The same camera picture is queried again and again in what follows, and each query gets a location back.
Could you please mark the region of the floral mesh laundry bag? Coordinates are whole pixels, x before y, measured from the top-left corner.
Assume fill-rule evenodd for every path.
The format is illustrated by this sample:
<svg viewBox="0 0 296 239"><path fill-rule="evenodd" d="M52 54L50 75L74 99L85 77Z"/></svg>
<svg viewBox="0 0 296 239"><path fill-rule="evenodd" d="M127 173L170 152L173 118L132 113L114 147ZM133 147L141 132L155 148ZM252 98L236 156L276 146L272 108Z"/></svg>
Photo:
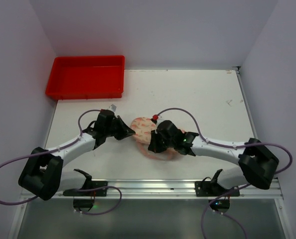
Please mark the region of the floral mesh laundry bag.
<svg viewBox="0 0 296 239"><path fill-rule="evenodd" d="M148 146L151 141L151 131L156 129L156 124L150 118L135 118L131 122L130 128L135 131L133 139L136 142L136 146L139 152L146 158L166 161L175 160L179 156L179 153L172 148L169 148L166 151L160 153L161 157L158 156L158 153L148 151Z"/></svg>

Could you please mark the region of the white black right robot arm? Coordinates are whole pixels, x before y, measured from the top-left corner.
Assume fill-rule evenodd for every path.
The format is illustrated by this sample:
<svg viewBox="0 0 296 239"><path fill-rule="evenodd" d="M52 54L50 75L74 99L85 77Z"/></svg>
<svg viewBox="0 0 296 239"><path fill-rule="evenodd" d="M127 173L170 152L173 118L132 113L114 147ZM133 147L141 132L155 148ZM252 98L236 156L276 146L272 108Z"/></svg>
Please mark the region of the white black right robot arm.
<svg viewBox="0 0 296 239"><path fill-rule="evenodd" d="M181 155L206 156L235 165L229 170L219 169L212 183L228 190L250 184L268 190L279 164L277 157L259 140L247 142L213 142L196 132L182 132L169 120L157 124L150 132L149 151L161 153L171 148Z"/></svg>

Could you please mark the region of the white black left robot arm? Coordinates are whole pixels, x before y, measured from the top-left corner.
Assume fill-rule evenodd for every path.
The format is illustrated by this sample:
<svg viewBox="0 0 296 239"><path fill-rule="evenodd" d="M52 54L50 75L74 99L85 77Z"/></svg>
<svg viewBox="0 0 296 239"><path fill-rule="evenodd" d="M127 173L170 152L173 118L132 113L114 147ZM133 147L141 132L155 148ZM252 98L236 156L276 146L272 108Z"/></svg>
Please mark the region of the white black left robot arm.
<svg viewBox="0 0 296 239"><path fill-rule="evenodd" d="M135 134L120 116L111 110L99 110L97 119L90 122L73 140L54 148L37 147L29 156L18 179L18 184L35 196L47 201L58 191L88 193L94 189L92 177L75 169L72 174L63 168L79 156L93 151L108 137L122 140Z"/></svg>

